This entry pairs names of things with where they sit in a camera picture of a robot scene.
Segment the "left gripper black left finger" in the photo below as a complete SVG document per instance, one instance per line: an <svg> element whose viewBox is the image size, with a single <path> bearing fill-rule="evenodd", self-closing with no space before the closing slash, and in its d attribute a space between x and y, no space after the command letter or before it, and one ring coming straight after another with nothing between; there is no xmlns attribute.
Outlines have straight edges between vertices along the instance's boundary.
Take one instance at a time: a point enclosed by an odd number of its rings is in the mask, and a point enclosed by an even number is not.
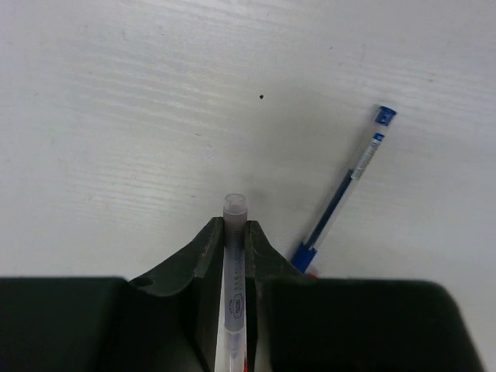
<svg viewBox="0 0 496 372"><path fill-rule="evenodd" d="M213 371L224 222L212 218L185 247L131 280L129 371Z"/></svg>

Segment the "blue pen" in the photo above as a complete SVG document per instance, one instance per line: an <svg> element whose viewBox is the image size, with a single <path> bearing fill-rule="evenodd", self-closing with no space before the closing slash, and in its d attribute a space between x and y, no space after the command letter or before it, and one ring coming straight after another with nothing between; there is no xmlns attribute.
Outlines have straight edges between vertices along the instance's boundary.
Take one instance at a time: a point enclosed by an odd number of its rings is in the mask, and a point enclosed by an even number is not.
<svg viewBox="0 0 496 372"><path fill-rule="evenodd" d="M396 110L382 105L377 108L377 113L371 123L366 125L363 135L351 152L350 158L341 170L336 183L331 187L317 219L312 223L307 236L299 243L291 256L290 263L298 271L304 273L311 266L340 210L346 204L375 153L384 142L396 115Z"/></svg>

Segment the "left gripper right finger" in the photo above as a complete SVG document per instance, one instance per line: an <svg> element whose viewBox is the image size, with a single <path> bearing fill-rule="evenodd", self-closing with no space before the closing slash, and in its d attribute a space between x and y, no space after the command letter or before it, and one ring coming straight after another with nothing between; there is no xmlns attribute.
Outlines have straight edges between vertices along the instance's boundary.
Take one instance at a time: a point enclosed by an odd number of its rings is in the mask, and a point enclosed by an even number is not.
<svg viewBox="0 0 496 372"><path fill-rule="evenodd" d="M246 367L275 371L301 344L298 317L304 306L298 291L315 281L288 262L270 243L257 221L245 229Z"/></svg>

